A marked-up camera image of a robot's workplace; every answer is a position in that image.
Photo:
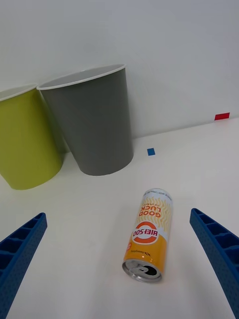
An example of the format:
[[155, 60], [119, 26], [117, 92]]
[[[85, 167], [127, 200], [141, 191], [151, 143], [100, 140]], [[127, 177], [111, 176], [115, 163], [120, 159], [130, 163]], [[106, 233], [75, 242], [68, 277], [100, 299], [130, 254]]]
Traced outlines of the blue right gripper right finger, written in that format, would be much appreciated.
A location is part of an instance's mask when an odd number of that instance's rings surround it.
[[193, 208], [190, 224], [221, 284], [235, 318], [239, 317], [239, 238]]

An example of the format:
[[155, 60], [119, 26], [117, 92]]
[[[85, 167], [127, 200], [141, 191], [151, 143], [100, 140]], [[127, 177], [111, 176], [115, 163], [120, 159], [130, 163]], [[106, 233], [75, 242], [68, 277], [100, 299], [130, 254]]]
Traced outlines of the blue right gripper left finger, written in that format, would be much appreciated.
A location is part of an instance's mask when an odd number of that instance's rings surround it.
[[7, 317], [46, 229], [46, 214], [41, 212], [1, 241], [0, 318]]

